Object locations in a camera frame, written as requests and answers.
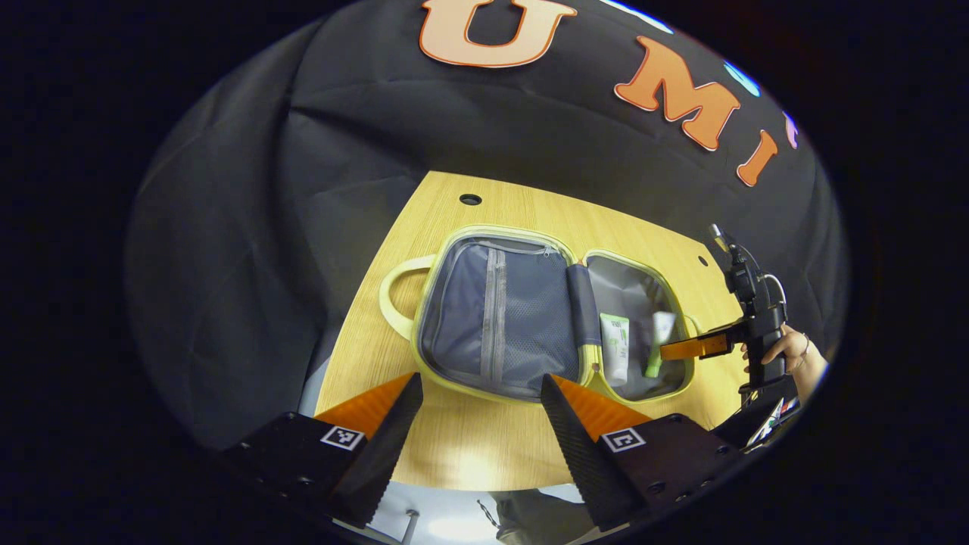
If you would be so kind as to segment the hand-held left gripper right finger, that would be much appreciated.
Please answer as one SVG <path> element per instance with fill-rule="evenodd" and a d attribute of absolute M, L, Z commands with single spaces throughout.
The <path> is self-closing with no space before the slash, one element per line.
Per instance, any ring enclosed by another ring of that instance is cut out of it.
<path fill-rule="evenodd" d="M 685 415 L 654 419 L 558 375 L 544 376 L 541 401 L 572 483 L 603 531 L 660 521 L 742 459 Z"/>

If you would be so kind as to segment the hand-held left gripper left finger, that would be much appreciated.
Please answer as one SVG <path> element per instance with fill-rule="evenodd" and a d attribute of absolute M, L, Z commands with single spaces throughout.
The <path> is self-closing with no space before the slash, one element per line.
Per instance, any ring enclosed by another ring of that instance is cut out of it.
<path fill-rule="evenodd" d="M 365 528 L 422 401 L 421 375 L 405 373 L 315 416 L 285 412 L 225 449 L 223 462 L 304 516 Z"/>

